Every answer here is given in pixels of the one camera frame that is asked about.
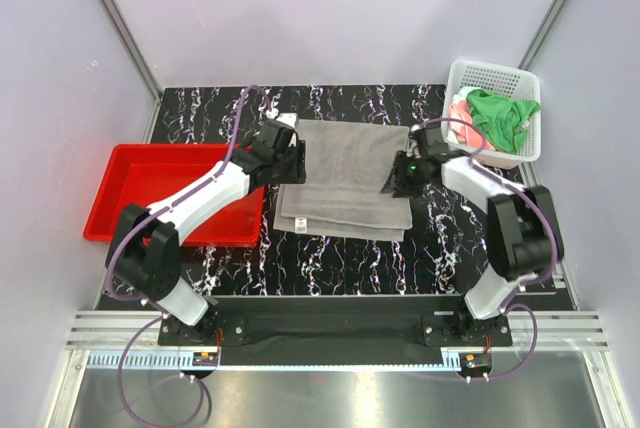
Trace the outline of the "grey towel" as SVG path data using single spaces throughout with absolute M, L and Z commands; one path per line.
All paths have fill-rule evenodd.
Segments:
M 295 234 L 401 242 L 413 225 L 409 200 L 382 188 L 409 129 L 301 120 L 306 181 L 278 190 L 273 228 Z

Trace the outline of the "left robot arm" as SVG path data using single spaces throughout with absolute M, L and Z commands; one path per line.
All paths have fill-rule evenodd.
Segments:
M 268 120 L 182 190 L 147 207 L 126 206 L 107 254 L 108 276 L 177 319 L 193 343 L 208 342 L 215 334 L 216 310 L 182 278 L 181 247 L 202 224 L 256 190 L 306 181 L 306 144 L 297 125 L 293 113 Z

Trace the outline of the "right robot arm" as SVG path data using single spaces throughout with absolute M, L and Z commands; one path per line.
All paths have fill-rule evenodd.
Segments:
M 552 277 L 564 257 L 552 195 L 546 187 L 525 187 L 483 167 L 486 139 L 469 153 L 451 150 L 438 119 L 412 128 L 407 147 L 396 153 L 382 192 L 417 197 L 424 185 L 440 182 L 482 209 L 488 266 L 458 302 L 445 330 L 476 344 L 497 327 L 518 291 Z

